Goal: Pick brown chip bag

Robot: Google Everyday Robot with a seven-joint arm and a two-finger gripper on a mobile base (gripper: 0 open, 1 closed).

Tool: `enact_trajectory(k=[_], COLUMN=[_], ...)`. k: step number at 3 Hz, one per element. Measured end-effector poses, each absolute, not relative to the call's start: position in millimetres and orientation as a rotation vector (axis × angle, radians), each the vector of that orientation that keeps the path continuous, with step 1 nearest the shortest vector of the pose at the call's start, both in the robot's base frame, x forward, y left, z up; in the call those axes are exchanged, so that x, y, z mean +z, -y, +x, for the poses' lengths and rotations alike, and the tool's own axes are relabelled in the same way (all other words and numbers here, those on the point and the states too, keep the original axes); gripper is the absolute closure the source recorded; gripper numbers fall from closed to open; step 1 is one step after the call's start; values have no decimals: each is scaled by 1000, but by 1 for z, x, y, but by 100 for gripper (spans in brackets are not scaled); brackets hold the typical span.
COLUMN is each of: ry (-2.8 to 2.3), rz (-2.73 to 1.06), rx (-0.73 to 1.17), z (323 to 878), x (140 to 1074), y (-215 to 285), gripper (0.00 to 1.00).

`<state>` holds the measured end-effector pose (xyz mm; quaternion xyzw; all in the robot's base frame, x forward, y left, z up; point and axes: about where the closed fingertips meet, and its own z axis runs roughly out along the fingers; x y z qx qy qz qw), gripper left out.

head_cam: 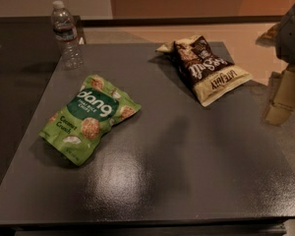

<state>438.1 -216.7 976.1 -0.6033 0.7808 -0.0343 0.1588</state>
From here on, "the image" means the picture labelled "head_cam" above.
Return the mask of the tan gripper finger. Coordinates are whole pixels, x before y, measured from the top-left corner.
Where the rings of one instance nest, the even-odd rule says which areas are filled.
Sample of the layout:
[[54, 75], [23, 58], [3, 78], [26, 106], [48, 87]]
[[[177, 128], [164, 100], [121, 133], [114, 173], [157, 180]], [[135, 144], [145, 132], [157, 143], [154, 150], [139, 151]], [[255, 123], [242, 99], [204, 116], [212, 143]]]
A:
[[295, 65], [288, 65], [281, 74], [273, 73], [269, 88], [265, 120], [271, 125], [280, 126], [295, 111]]

